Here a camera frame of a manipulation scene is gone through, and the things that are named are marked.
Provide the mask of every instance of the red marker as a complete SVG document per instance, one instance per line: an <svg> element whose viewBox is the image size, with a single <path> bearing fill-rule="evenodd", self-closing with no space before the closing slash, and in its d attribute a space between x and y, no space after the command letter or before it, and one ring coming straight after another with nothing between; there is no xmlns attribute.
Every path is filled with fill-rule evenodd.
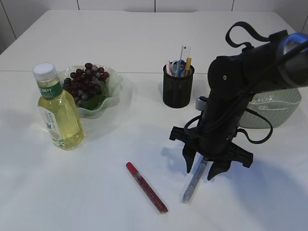
<svg viewBox="0 0 308 231"><path fill-rule="evenodd" d="M138 172L138 170L134 167L134 165L131 162L128 162L126 164L126 167L130 171L130 173L133 175L133 178L136 180L136 182L140 185L143 191L147 194L147 196L152 201L152 203L155 205L155 207L159 210L159 212L161 214L168 212L167 207L159 199L159 197L156 195L153 189L149 186L149 184L145 181L145 179Z"/></svg>

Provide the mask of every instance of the white bottle cap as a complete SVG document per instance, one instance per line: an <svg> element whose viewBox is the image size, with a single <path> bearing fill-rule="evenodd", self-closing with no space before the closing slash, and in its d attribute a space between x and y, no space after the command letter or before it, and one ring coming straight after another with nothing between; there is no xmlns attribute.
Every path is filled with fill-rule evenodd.
<svg viewBox="0 0 308 231"><path fill-rule="evenodd" d="M49 82L55 79L58 74L53 64L42 63L33 68L33 75L36 81Z"/></svg>

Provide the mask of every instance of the yellow liquid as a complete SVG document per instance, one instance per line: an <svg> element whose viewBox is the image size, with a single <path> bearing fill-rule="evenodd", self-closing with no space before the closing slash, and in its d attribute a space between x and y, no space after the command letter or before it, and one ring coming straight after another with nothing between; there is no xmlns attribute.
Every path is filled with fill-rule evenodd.
<svg viewBox="0 0 308 231"><path fill-rule="evenodd" d="M59 82L56 78L50 82L37 82L39 87L50 87ZM50 100L40 97L38 106L46 108L52 112L56 118L60 133L62 135L63 144L59 146L64 150L75 148L84 138L79 114L75 105L74 98L70 93L63 92Z"/></svg>

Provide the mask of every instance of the scissors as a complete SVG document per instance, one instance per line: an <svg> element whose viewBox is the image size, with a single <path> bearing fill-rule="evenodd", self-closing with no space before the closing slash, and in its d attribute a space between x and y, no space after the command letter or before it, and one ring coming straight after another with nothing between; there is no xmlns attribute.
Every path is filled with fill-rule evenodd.
<svg viewBox="0 0 308 231"><path fill-rule="evenodd" d="M185 66L186 66L186 63L182 59L174 60L171 63L171 71L174 74L174 77L181 77L182 72L185 70Z"/></svg>

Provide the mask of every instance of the pen holder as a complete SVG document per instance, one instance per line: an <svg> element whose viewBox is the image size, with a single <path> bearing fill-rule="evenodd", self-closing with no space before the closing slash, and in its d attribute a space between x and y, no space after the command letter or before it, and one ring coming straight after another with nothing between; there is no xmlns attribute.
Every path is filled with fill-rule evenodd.
<svg viewBox="0 0 308 231"><path fill-rule="evenodd" d="M194 67L191 66L190 75L186 77L174 77L168 75L166 65L164 66L163 71L163 101L165 105L172 108L182 108L187 106L191 100Z"/></svg>

